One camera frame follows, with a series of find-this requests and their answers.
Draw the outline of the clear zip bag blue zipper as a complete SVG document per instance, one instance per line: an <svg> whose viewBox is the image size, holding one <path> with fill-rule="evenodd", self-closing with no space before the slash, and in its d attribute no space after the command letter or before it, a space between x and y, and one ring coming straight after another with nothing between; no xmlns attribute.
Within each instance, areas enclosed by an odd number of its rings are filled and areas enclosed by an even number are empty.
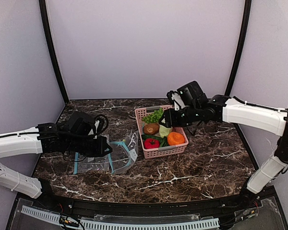
<svg viewBox="0 0 288 230"><path fill-rule="evenodd" d="M135 131L122 141L113 141L109 145L112 152L108 155L111 174L125 174L138 158L139 132Z"/></svg>

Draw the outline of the orange persimmon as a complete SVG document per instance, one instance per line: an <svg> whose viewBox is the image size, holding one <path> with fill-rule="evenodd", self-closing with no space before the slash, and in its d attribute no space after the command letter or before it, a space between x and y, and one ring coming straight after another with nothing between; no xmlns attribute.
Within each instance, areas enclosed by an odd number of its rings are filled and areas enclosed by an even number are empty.
<svg viewBox="0 0 288 230"><path fill-rule="evenodd" d="M170 146L180 145L185 143L185 138L181 133L170 132L167 136L167 142Z"/></svg>

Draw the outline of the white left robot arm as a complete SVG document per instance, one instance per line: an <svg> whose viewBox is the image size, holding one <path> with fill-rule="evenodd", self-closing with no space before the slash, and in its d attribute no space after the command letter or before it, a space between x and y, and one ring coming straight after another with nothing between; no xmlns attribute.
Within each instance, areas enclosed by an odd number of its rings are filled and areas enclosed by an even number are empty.
<svg viewBox="0 0 288 230"><path fill-rule="evenodd" d="M26 130L0 134L0 159L53 152L75 152L84 158L104 157L112 152L107 138L102 135L108 125L105 115L92 117L75 112L61 123L43 123ZM52 194L48 181L25 176L2 163L0 186L33 199Z"/></svg>

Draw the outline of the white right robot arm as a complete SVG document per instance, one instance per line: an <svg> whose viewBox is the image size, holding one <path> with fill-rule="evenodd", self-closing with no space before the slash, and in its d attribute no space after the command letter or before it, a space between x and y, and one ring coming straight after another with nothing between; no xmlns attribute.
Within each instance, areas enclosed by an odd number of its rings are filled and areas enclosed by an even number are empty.
<svg viewBox="0 0 288 230"><path fill-rule="evenodd" d="M171 101L174 108L165 110L158 121L162 126L188 127L193 122L216 121L258 128L279 137L274 154L248 179L247 191L259 193L288 168L288 108L273 108L223 95L190 99L175 93Z"/></svg>

